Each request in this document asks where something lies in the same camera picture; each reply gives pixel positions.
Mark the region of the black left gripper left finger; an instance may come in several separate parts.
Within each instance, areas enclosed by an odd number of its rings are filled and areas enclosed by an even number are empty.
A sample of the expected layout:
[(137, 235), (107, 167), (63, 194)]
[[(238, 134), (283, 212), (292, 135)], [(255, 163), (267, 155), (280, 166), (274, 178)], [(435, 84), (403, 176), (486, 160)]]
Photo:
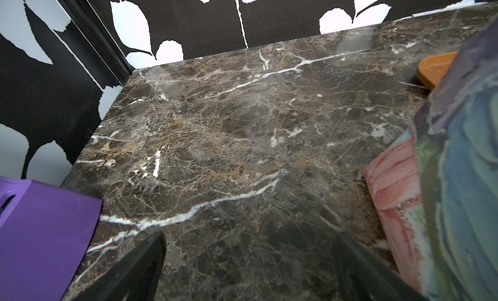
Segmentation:
[(154, 300), (167, 242), (163, 232), (146, 237), (75, 300)]

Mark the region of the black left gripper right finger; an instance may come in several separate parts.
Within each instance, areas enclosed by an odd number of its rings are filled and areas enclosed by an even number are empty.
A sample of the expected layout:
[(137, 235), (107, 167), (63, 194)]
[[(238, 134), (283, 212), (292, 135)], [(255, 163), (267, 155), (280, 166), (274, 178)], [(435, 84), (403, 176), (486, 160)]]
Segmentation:
[(425, 300), (346, 233), (337, 235), (338, 291), (343, 300)]

